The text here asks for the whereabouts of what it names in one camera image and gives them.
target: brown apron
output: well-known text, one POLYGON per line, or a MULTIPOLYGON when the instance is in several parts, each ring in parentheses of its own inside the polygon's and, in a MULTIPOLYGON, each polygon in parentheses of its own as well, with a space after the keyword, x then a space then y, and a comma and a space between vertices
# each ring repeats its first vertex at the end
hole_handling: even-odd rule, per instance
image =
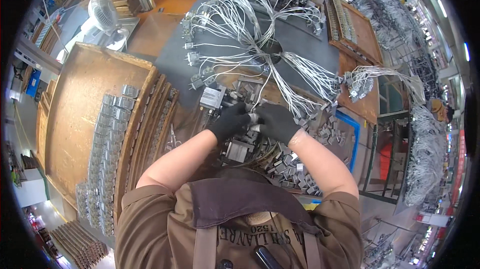
POLYGON ((246 179, 210 178, 189 183, 193 227, 197 229, 193 269, 214 269, 217 225, 258 212, 282 214, 303 230, 308 269, 320 269, 318 240, 321 230, 298 200, 284 189, 246 179))

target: brown shirt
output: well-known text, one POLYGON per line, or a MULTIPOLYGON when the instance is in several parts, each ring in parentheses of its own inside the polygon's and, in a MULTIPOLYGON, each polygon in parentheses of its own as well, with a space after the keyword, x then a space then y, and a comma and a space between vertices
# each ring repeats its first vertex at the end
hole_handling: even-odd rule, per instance
MULTIPOLYGON (((358 199, 335 192, 310 212, 322 230, 318 236, 324 268, 360 268, 362 241, 358 199)), ((188 184, 175 195, 162 186, 145 186, 123 197, 116 229, 117 268, 191 268, 195 234, 188 184)), ((230 260, 235 269, 259 268, 251 254, 265 246, 284 267, 307 268, 303 234, 282 215, 258 225, 235 218, 217 227, 217 262, 230 260)))

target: worker's hand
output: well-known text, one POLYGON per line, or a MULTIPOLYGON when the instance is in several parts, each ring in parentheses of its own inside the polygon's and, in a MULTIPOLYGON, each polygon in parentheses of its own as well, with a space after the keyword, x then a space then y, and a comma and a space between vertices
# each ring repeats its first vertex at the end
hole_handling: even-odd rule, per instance
POLYGON ((290 111, 279 104, 262 104, 255 112, 263 119, 260 132, 269 138, 283 142, 286 145, 300 129, 290 111))
POLYGON ((222 115, 207 128, 215 135, 218 143, 240 133, 242 127, 250 122, 245 106, 245 103, 238 103, 224 109, 222 115))

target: ceiling light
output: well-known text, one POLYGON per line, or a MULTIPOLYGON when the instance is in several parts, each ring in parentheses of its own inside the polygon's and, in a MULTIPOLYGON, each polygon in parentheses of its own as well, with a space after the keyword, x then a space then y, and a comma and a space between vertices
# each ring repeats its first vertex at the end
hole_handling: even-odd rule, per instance
POLYGON ((440 8, 442 9, 441 12, 443 13, 443 16, 447 18, 447 12, 445 12, 444 5, 441 3, 441 0, 438 0, 438 4, 440 5, 440 8))
POLYGON ((470 54, 469 54, 469 47, 467 46, 467 43, 464 42, 463 46, 465 47, 465 58, 467 62, 470 62, 470 54))

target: scissors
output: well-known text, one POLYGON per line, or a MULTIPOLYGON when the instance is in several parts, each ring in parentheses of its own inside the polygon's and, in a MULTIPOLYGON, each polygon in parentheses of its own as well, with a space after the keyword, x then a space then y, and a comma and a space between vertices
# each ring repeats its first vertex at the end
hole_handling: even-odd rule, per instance
POLYGON ((181 145, 181 141, 177 141, 177 137, 175 136, 175 133, 173 132, 173 123, 170 123, 170 141, 167 142, 166 144, 166 149, 171 151, 174 148, 177 148, 178 146, 181 145))

